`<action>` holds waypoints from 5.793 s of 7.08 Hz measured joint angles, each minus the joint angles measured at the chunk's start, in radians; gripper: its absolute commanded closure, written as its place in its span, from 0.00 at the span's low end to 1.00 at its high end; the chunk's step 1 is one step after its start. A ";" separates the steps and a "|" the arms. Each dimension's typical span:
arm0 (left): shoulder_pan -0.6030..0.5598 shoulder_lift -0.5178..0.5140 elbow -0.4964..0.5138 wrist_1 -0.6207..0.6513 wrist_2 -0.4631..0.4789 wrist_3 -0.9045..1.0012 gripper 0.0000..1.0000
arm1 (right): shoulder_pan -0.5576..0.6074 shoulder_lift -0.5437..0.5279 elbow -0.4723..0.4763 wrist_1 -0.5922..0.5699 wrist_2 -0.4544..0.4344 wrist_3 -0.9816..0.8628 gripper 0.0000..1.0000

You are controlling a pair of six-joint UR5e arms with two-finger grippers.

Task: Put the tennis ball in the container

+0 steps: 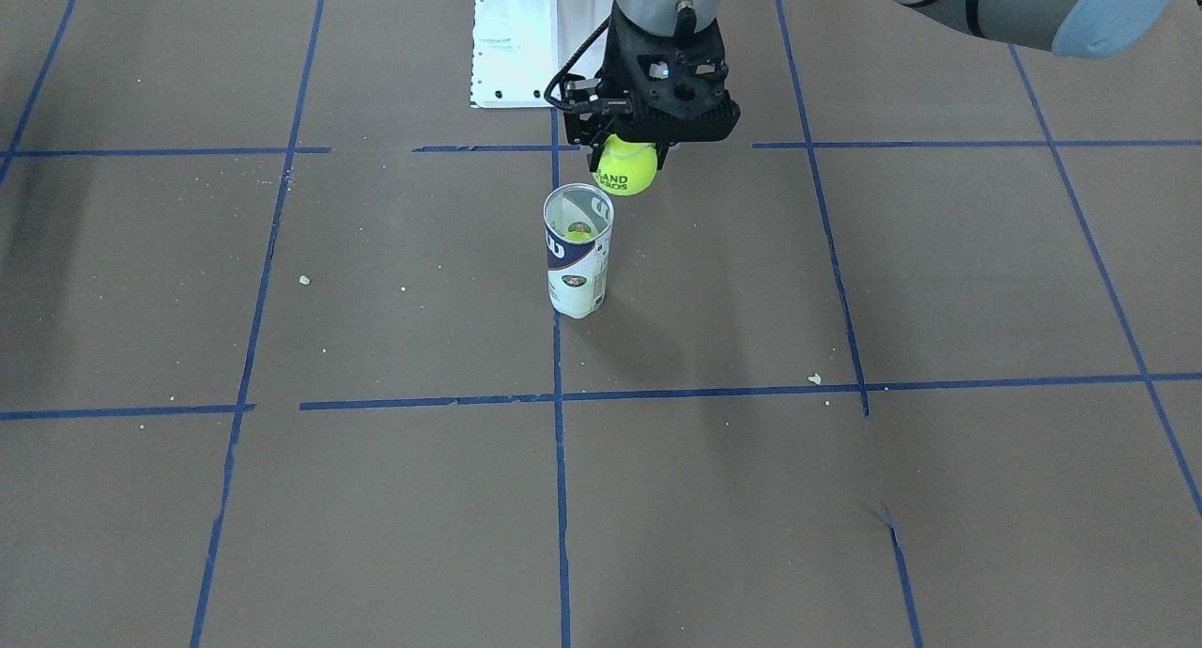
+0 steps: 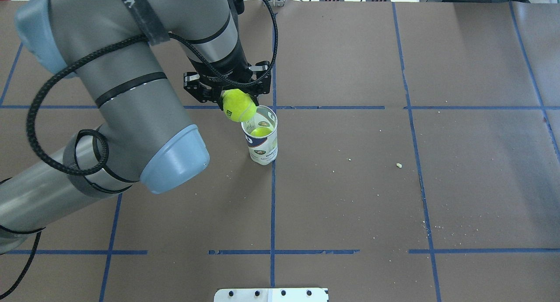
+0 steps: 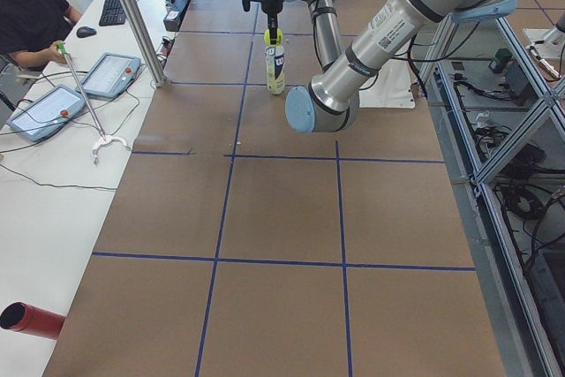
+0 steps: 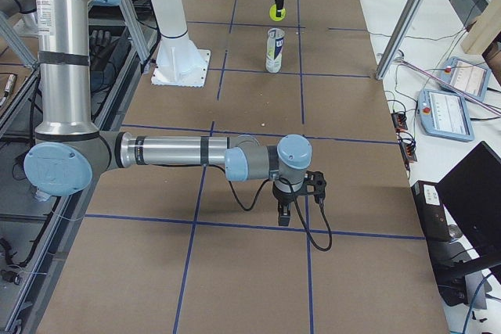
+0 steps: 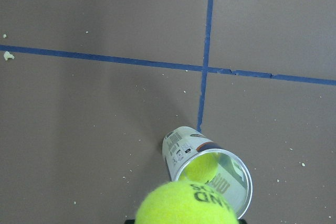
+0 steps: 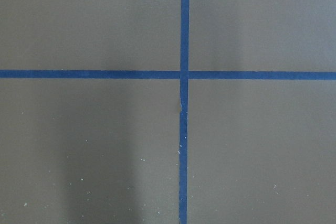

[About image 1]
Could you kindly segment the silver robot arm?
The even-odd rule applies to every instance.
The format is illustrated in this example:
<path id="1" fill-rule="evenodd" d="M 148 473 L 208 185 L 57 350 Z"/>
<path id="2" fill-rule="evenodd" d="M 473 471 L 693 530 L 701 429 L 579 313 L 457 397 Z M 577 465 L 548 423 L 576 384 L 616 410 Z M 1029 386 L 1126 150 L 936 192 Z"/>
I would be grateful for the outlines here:
<path id="1" fill-rule="evenodd" d="M 1143 37 L 1172 0 L 889 1 L 962 35 L 1102 60 Z M 720 2 L 613 0 L 577 49 L 605 40 L 596 75 L 575 75 L 570 57 L 552 76 L 545 101 L 563 113 L 569 142 L 588 148 L 590 170 L 609 139 L 648 143 L 662 164 L 673 145 L 728 137 L 740 108 L 726 87 Z"/>

